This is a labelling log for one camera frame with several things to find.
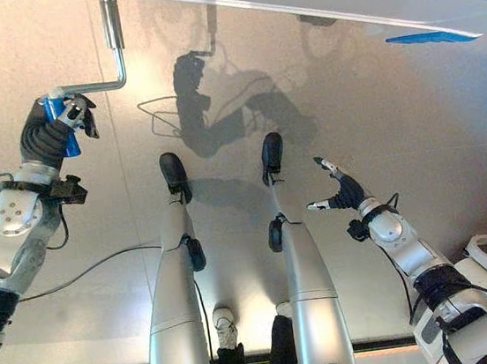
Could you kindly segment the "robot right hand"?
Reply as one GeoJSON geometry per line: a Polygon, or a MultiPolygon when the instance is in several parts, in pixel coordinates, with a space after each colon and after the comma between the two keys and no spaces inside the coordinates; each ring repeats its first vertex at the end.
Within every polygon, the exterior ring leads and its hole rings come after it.
{"type": "Polygon", "coordinates": [[[358,209],[358,206],[364,201],[365,192],[363,186],[350,177],[348,174],[342,172],[331,161],[315,156],[314,162],[328,172],[329,177],[337,181],[339,190],[338,192],[328,199],[322,201],[310,202],[306,205],[306,209],[309,211],[324,211],[332,209],[358,209]]]}

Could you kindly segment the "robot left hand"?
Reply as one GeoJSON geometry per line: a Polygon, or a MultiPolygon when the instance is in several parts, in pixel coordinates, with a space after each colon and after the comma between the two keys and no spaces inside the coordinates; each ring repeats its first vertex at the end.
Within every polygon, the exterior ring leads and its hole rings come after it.
{"type": "MultiPolygon", "coordinates": [[[[68,102],[86,102],[86,107],[83,109],[83,118],[79,120],[79,122],[83,123],[82,129],[84,129],[88,137],[100,138],[92,114],[92,109],[96,108],[95,103],[81,93],[74,93],[73,96],[70,100],[68,99],[68,102]]],[[[41,99],[34,101],[23,127],[19,140],[22,162],[36,161],[60,170],[64,162],[67,138],[73,132],[73,127],[59,119],[48,121],[43,100],[41,99]]]]}

